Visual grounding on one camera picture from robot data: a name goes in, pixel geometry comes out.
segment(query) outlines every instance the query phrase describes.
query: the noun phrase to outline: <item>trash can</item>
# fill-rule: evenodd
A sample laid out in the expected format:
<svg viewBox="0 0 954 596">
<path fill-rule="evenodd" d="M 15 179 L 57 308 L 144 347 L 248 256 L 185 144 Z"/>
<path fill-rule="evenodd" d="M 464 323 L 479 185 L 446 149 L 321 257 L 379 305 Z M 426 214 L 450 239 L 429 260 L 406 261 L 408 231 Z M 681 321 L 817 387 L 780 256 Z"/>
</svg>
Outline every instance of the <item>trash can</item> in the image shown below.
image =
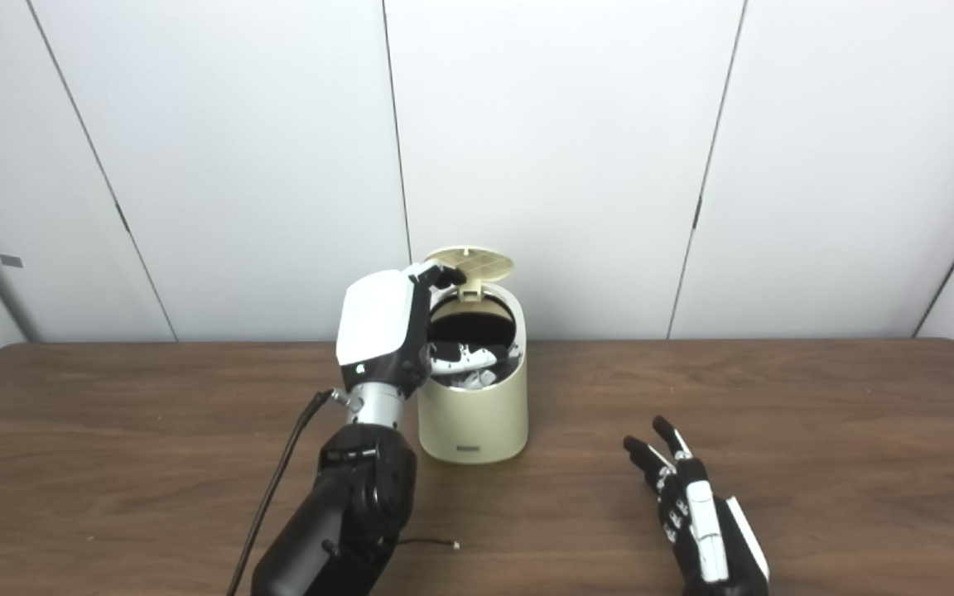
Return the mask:
<svg viewBox="0 0 954 596">
<path fill-rule="evenodd" d="M 463 286 L 432 296 L 431 358 L 438 346 L 460 350 L 462 358 L 489 353 L 496 358 L 478 369 L 432 374 L 419 389 L 422 448 L 455 464 L 492 464 L 518 455 L 529 438 L 525 315 L 514 294 L 489 283 L 510 275 L 513 262 L 474 246 L 443 248 L 427 259 L 466 274 Z"/>
</svg>

